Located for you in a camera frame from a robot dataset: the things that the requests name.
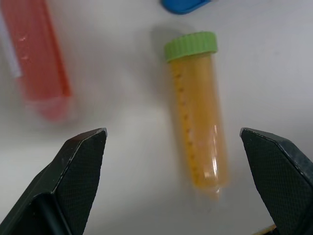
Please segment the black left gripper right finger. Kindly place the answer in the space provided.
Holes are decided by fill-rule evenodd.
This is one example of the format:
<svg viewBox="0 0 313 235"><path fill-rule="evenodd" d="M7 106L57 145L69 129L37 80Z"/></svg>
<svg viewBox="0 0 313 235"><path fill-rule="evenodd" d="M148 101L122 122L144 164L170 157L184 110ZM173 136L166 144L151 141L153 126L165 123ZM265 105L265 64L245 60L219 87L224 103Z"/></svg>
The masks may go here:
<svg viewBox="0 0 313 235"><path fill-rule="evenodd" d="M313 233L313 163L290 140L242 128L254 184L278 235Z"/></svg>

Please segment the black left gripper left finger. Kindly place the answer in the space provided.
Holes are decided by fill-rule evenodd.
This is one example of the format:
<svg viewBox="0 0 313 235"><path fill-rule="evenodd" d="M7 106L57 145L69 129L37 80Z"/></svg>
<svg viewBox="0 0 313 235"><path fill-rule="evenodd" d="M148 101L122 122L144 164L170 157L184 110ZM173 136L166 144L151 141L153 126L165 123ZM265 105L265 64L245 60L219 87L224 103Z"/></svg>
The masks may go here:
<svg viewBox="0 0 313 235"><path fill-rule="evenodd" d="M67 140L0 225L2 235L81 235L101 174L106 128Z"/></svg>

